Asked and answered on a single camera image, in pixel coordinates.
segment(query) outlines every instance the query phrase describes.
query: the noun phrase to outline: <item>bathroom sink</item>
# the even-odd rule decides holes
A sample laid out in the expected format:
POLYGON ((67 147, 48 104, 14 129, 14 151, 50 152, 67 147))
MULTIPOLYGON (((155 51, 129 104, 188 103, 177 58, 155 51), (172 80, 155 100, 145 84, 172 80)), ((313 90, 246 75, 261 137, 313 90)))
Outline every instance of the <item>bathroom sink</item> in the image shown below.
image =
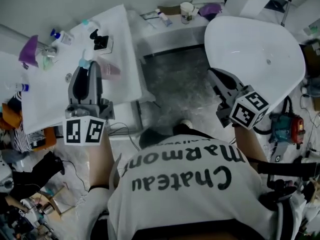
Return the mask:
POLYGON ((221 16, 204 35, 210 67, 236 75, 271 104, 271 112, 304 78, 305 60, 284 27, 254 19, 221 16))

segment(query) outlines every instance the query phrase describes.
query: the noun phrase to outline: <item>white cup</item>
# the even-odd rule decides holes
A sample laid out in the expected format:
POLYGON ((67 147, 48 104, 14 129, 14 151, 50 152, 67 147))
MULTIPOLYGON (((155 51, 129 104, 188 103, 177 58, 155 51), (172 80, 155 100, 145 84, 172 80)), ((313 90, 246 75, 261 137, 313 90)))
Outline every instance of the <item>white cup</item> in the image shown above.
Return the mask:
POLYGON ((183 24, 189 24, 192 20, 192 16, 197 15, 199 9, 195 8, 190 2, 183 2, 180 4, 181 21, 183 24))

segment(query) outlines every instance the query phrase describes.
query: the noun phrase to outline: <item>marble floor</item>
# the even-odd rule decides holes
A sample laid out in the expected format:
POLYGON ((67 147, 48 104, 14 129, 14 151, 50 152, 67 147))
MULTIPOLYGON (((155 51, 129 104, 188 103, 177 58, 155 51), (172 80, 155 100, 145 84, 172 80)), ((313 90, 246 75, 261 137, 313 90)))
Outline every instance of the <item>marble floor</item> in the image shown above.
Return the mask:
MULTIPOLYGON (((223 128, 216 117, 216 111, 220 103, 219 98, 214 94, 211 86, 206 80, 206 73, 209 67, 204 48, 189 49, 174 53, 158 55, 146 58, 146 64, 142 65, 143 74, 148 90, 156 97, 156 103, 141 104, 142 122, 144 125, 152 125, 154 130, 162 134, 171 134, 172 127, 181 119, 189 119, 193 123, 193 128, 204 132, 215 138, 226 142, 231 142, 234 138, 233 128, 229 125, 223 128)), ((297 86, 290 97, 293 102, 294 112, 304 119, 306 134, 304 144, 297 150, 296 146, 288 147, 284 154, 284 162, 292 162, 297 156, 304 155, 310 133, 310 143, 312 148, 320 150, 320 142, 316 143, 319 128, 313 127, 320 124, 319 116, 314 111, 310 98, 302 98, 300 106, 300 86, 297 86)), ((275 111, 279 112, 282 108, 280 104, 275 111)), ((259 128, 267 130, 271 122, 266 116, 259 128)), ((268 143, 267 136, 258 135, 259 142, 270 159, 273 144, 268 143)), ((113 140, 111 142, 114 158, 122 154, 122 160, 118 166, 119 171, 123 169, 126 162, 137 152, 129 140, 113 140)), ((84 148, 76 146, 65 146, 63 139, 58 139, 57 144, 52 148, 57 156, 62 160, 74 163, 75 168, 70 162, 64 162, 65 175, 56 174, 48 182, 47 187, 55 192, 61 186, 69 189, 66 194, 57 201, 62 210, 67 209, 77 203, 81 195, 86 194, 89 189, 89 161, 88 154, 84 148)), ((19 170, 30 171, 31 168, 43 157, 47 150, 36 152, 18 163, 19 170)), ((62 217, 62 221, 48 221, 54 229, 56 236, 60 240, 77 239, 76 213, 75 211, 62 217)))

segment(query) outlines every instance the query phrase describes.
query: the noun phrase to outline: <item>white t-shirt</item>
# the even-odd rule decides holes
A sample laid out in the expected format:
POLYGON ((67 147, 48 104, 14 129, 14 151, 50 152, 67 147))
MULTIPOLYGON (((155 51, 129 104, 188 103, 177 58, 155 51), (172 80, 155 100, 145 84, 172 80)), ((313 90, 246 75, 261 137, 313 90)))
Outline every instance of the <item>white t-shirt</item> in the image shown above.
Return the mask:
POLYGON ((259 202, 261 194, 261 177, 236 146, 178 135, 129 160, 117 189, 102 206, 107 205, 108 222, 119 240, 145 229, 229 220, 273 240, 278 213, 259 202))

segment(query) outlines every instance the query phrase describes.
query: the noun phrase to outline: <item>purple object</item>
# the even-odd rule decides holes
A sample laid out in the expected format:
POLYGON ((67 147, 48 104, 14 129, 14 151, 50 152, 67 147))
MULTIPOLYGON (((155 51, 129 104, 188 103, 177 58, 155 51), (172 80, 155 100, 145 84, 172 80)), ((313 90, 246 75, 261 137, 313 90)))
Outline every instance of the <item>purple object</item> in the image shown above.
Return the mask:
POLYGON ((222 12, 221 5, 218 3, 208 3, 199 9, 198 14, 205 17, 208 21, 213 20, 218 13, 222 12))
POLYGON ((37 44, 38 35, 31 36, 20 51, 19 61, 38 68, 38 62, 36 61, 37 44))

